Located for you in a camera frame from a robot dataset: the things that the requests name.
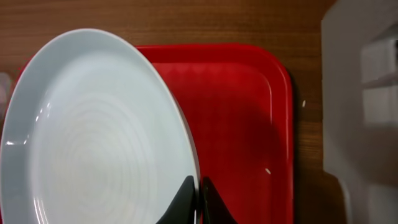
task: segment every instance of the white object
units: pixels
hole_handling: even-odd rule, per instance
[[[13,223],[155,223],[196,152],[176,102],[133,46],[62,34],[25,68],[1,144],[1,214]]]
[[[361,51],[362,82],[380,80],[397,75],[398,27],[391,27]]]
[[[322,20],[323,168],[348,223],[398,223],[398,1],[339,0]]]

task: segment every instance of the plastic tray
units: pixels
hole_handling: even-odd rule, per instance
[[[292,90],[283,66],[250,45],[138,49],[177,99],[201,176],[240,223],[293,223]]]

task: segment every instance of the wood grain surface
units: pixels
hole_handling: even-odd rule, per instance
[[[62,32],[104,29],[133,45],[239,42],[274,54],[295,87],[295,222],[345,223],[322,168],[320,21],[333,0],[1,0],[0,72],[17,78]]]

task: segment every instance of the table surface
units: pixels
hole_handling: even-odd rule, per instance
[[[338,181],[322,168],[320,21],[334,0],[2,0],[0,71],[13,79],[62,32],[104,29],[133,45],[239,42],[274,54],[295,97],[295,222],[345,223]]]

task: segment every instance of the ceramic plate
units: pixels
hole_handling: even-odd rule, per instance
[[[34,56],[1,142],[1,213],[14,223],[155,223],[186,176],[193,143],[165,83],[102,30],[62,34]]]

